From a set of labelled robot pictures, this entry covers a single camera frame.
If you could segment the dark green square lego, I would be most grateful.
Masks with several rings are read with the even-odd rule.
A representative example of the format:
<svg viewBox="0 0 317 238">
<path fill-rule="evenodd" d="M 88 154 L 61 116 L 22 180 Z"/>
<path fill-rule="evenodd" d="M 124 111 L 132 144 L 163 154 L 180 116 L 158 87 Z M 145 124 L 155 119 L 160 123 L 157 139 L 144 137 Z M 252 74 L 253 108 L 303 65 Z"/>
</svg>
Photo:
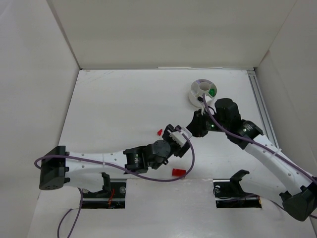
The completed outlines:
<svg viewBox="0 0 317 238">
<path fill-rule="evenodd" d="M 211 90 L 209 91 L 209 94 L 210 94 L 212 97 L 214 97 L 214 96 L 216 95 L 216 92 L 215 92 L 214 89 L 211 89 Z"/>
</svg>

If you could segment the red rectangular lego brick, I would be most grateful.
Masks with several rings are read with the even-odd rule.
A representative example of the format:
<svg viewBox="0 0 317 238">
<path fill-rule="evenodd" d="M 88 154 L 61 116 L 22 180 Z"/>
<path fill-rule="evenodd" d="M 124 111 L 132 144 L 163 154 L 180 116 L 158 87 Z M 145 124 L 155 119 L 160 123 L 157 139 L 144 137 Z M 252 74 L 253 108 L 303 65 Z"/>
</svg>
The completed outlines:
<svg viewBox="0 0 317 238">
<path fill-rule="evenodd" d="M 173 177 L 181 177 L 181 176 L 184 176 L 185 174 L 186 174 L 186 170 L 184 169 L 176 169 L 176 168 L 172 169 Z"/>
</svg>

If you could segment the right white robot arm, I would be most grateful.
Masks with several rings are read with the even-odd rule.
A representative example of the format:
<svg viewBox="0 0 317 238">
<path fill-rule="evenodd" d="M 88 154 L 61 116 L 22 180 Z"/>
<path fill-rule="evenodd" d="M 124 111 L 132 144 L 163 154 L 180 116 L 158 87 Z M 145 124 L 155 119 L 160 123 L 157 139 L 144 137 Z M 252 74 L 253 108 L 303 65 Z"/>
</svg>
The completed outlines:
<svg viewBox="0 0 317 238">
<path fill-rule="evenodd" d="M 240 170 L 230 178 L 238 194 L 254 193 L 283 207 L 294 219 L 305 221 L 317 208 L 317 178 L 300 168 L 273 145 L 253 122 L 241 118 L 238 106 L 229 98 L 216 100 L 215 109 L 199 96 L 202 108 L 195 111 L 187 129 L 194 137 L 210 131 L 223 132 L 228 140 L 261 162 L 278 181 L 245 179 L 248 171 Z"/>
</svg>

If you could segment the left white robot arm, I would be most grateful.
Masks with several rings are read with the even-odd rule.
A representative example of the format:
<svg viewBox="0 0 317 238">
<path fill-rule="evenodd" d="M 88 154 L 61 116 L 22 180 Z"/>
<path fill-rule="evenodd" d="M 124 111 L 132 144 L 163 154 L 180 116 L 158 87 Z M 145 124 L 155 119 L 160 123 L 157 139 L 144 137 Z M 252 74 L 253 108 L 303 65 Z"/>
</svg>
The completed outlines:
<svg viewBox="0 0 317 238">
<path fill-rule="evenodd" d="M 148 170 L 167 165 L 170 157 L 181 158 L 191 147 L 192 133 L 185 127 L 168 125 L 162 139 L 146 146 L 114 153 L 82 155 L 57 146 L 35 162 L 40 168 L 39 188 L 55 190 L 64 185 L 97 192 L 110 191 L 110 177 L 117 174 L 144 178 Z"/>
</svg>

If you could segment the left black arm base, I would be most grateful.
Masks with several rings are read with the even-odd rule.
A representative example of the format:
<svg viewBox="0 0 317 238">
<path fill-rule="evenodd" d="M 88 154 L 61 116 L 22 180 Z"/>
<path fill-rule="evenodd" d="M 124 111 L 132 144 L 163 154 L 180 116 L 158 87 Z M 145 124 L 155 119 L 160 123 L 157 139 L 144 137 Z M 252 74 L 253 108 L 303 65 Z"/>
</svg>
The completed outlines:
<svg viewBox="0 0 317 238">
<path fill-rule="evenodd" d="M 101 189 L 96 192 L 83 189 L 82 209 L 124 209 L 127 179 L 112 179 L 106 173 L 101 176 Z"/>
</svg>

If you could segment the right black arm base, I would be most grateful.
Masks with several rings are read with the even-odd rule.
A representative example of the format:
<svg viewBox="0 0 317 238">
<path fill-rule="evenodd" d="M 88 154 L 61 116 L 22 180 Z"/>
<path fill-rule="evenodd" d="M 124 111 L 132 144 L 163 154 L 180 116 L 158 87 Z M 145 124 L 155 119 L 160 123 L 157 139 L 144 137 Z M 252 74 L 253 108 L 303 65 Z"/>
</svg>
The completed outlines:
<svg viewBox="0 0 317 238">
<path fill-rule="evenodd" d="M 213 180 L 213 194 L 215 204 L 220 208 L 260 208 L 262 204 L 260 198 L 252 193 L 245 192 L 240 182 L 245 175 L 250 172 L 239 170 L 230 178 L 216 178 Z"/>
</svg>

